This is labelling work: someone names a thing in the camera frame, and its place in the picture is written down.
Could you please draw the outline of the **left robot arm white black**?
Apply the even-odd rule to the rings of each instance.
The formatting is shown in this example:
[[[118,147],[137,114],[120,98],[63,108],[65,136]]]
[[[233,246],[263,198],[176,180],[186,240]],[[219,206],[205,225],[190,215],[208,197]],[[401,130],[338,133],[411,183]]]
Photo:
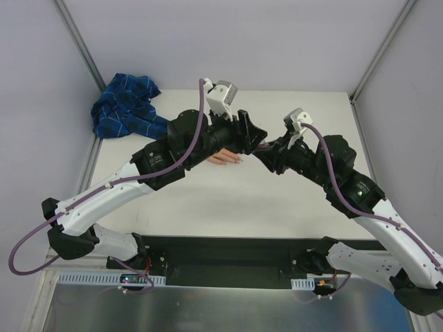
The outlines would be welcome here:
[[[138,197],[181,180],[223,148],[251,154],[266,136],[244,110],[232,119],[193,109],[181,112],[168,123],[166,138],[145,145],[110,177],[71,199],[42,202],[44,216],[55,217],[47,232],[50,247],[64,260],[95,254],[141,268],[147,255],[141,236],[106,229],[98,221]]]

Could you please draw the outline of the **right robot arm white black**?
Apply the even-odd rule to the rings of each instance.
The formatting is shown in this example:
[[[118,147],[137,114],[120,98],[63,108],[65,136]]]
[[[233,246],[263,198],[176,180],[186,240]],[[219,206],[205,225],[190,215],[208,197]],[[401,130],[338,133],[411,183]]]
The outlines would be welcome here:
[[[333,208],[366,229],[390,254],[383,259],[323,237],[296,256],[296,267],[322,275],[344,270],[390,291],[408,311],[442,316],[442,256],[405,222],[384,191],[354,169],[356,152],[340,135],[323,136],[315,151],[288,136],[261,144],[253,153],[272,173],[288,169],[320,185]]]

